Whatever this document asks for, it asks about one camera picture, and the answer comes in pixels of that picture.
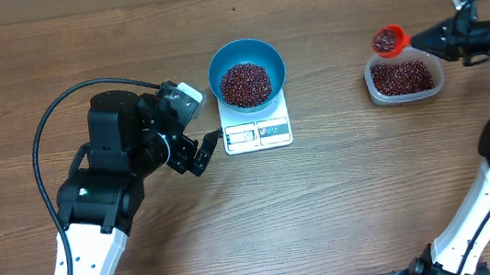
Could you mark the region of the red scoop with blue handle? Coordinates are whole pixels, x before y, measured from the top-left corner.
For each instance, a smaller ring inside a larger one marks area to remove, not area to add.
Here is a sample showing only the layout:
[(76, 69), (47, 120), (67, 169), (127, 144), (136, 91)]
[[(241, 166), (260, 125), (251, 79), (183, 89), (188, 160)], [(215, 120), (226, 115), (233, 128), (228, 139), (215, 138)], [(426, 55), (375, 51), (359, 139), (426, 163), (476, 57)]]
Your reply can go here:
[(371, 40), (371, 47), (383, 58), (393, 58), (411, 46), (411, 37), (403, 27), (392, 24), (379, 29)]

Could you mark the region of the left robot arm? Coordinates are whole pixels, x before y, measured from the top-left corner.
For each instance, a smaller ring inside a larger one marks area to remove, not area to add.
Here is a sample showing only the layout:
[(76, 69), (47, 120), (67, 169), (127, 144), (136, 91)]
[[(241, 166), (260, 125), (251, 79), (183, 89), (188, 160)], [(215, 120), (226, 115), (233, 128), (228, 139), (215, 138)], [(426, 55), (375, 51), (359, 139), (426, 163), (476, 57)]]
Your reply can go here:
[(171, 81), (155, 94), (112, 90), (91, 98), (89, 142), (57, 193), (54, 275), (114, 275), (144, 199), (144, 179), (165, 165), (181, 175), (203, 174), (222, 133), (194, 141), (183, 131), (205, 100), (194, 87)]

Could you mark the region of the red beans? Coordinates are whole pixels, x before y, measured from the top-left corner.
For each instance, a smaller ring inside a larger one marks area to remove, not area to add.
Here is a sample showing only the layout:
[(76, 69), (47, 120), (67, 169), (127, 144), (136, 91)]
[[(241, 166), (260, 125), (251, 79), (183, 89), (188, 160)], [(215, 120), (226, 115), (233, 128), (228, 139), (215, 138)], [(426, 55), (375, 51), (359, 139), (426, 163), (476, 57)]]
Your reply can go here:
[(241, 63), (230, 68), (222, 77), (220, 90), (225, 102), (239, 108), (257, 107), (272, 93), (267, 71), (251, 63)]

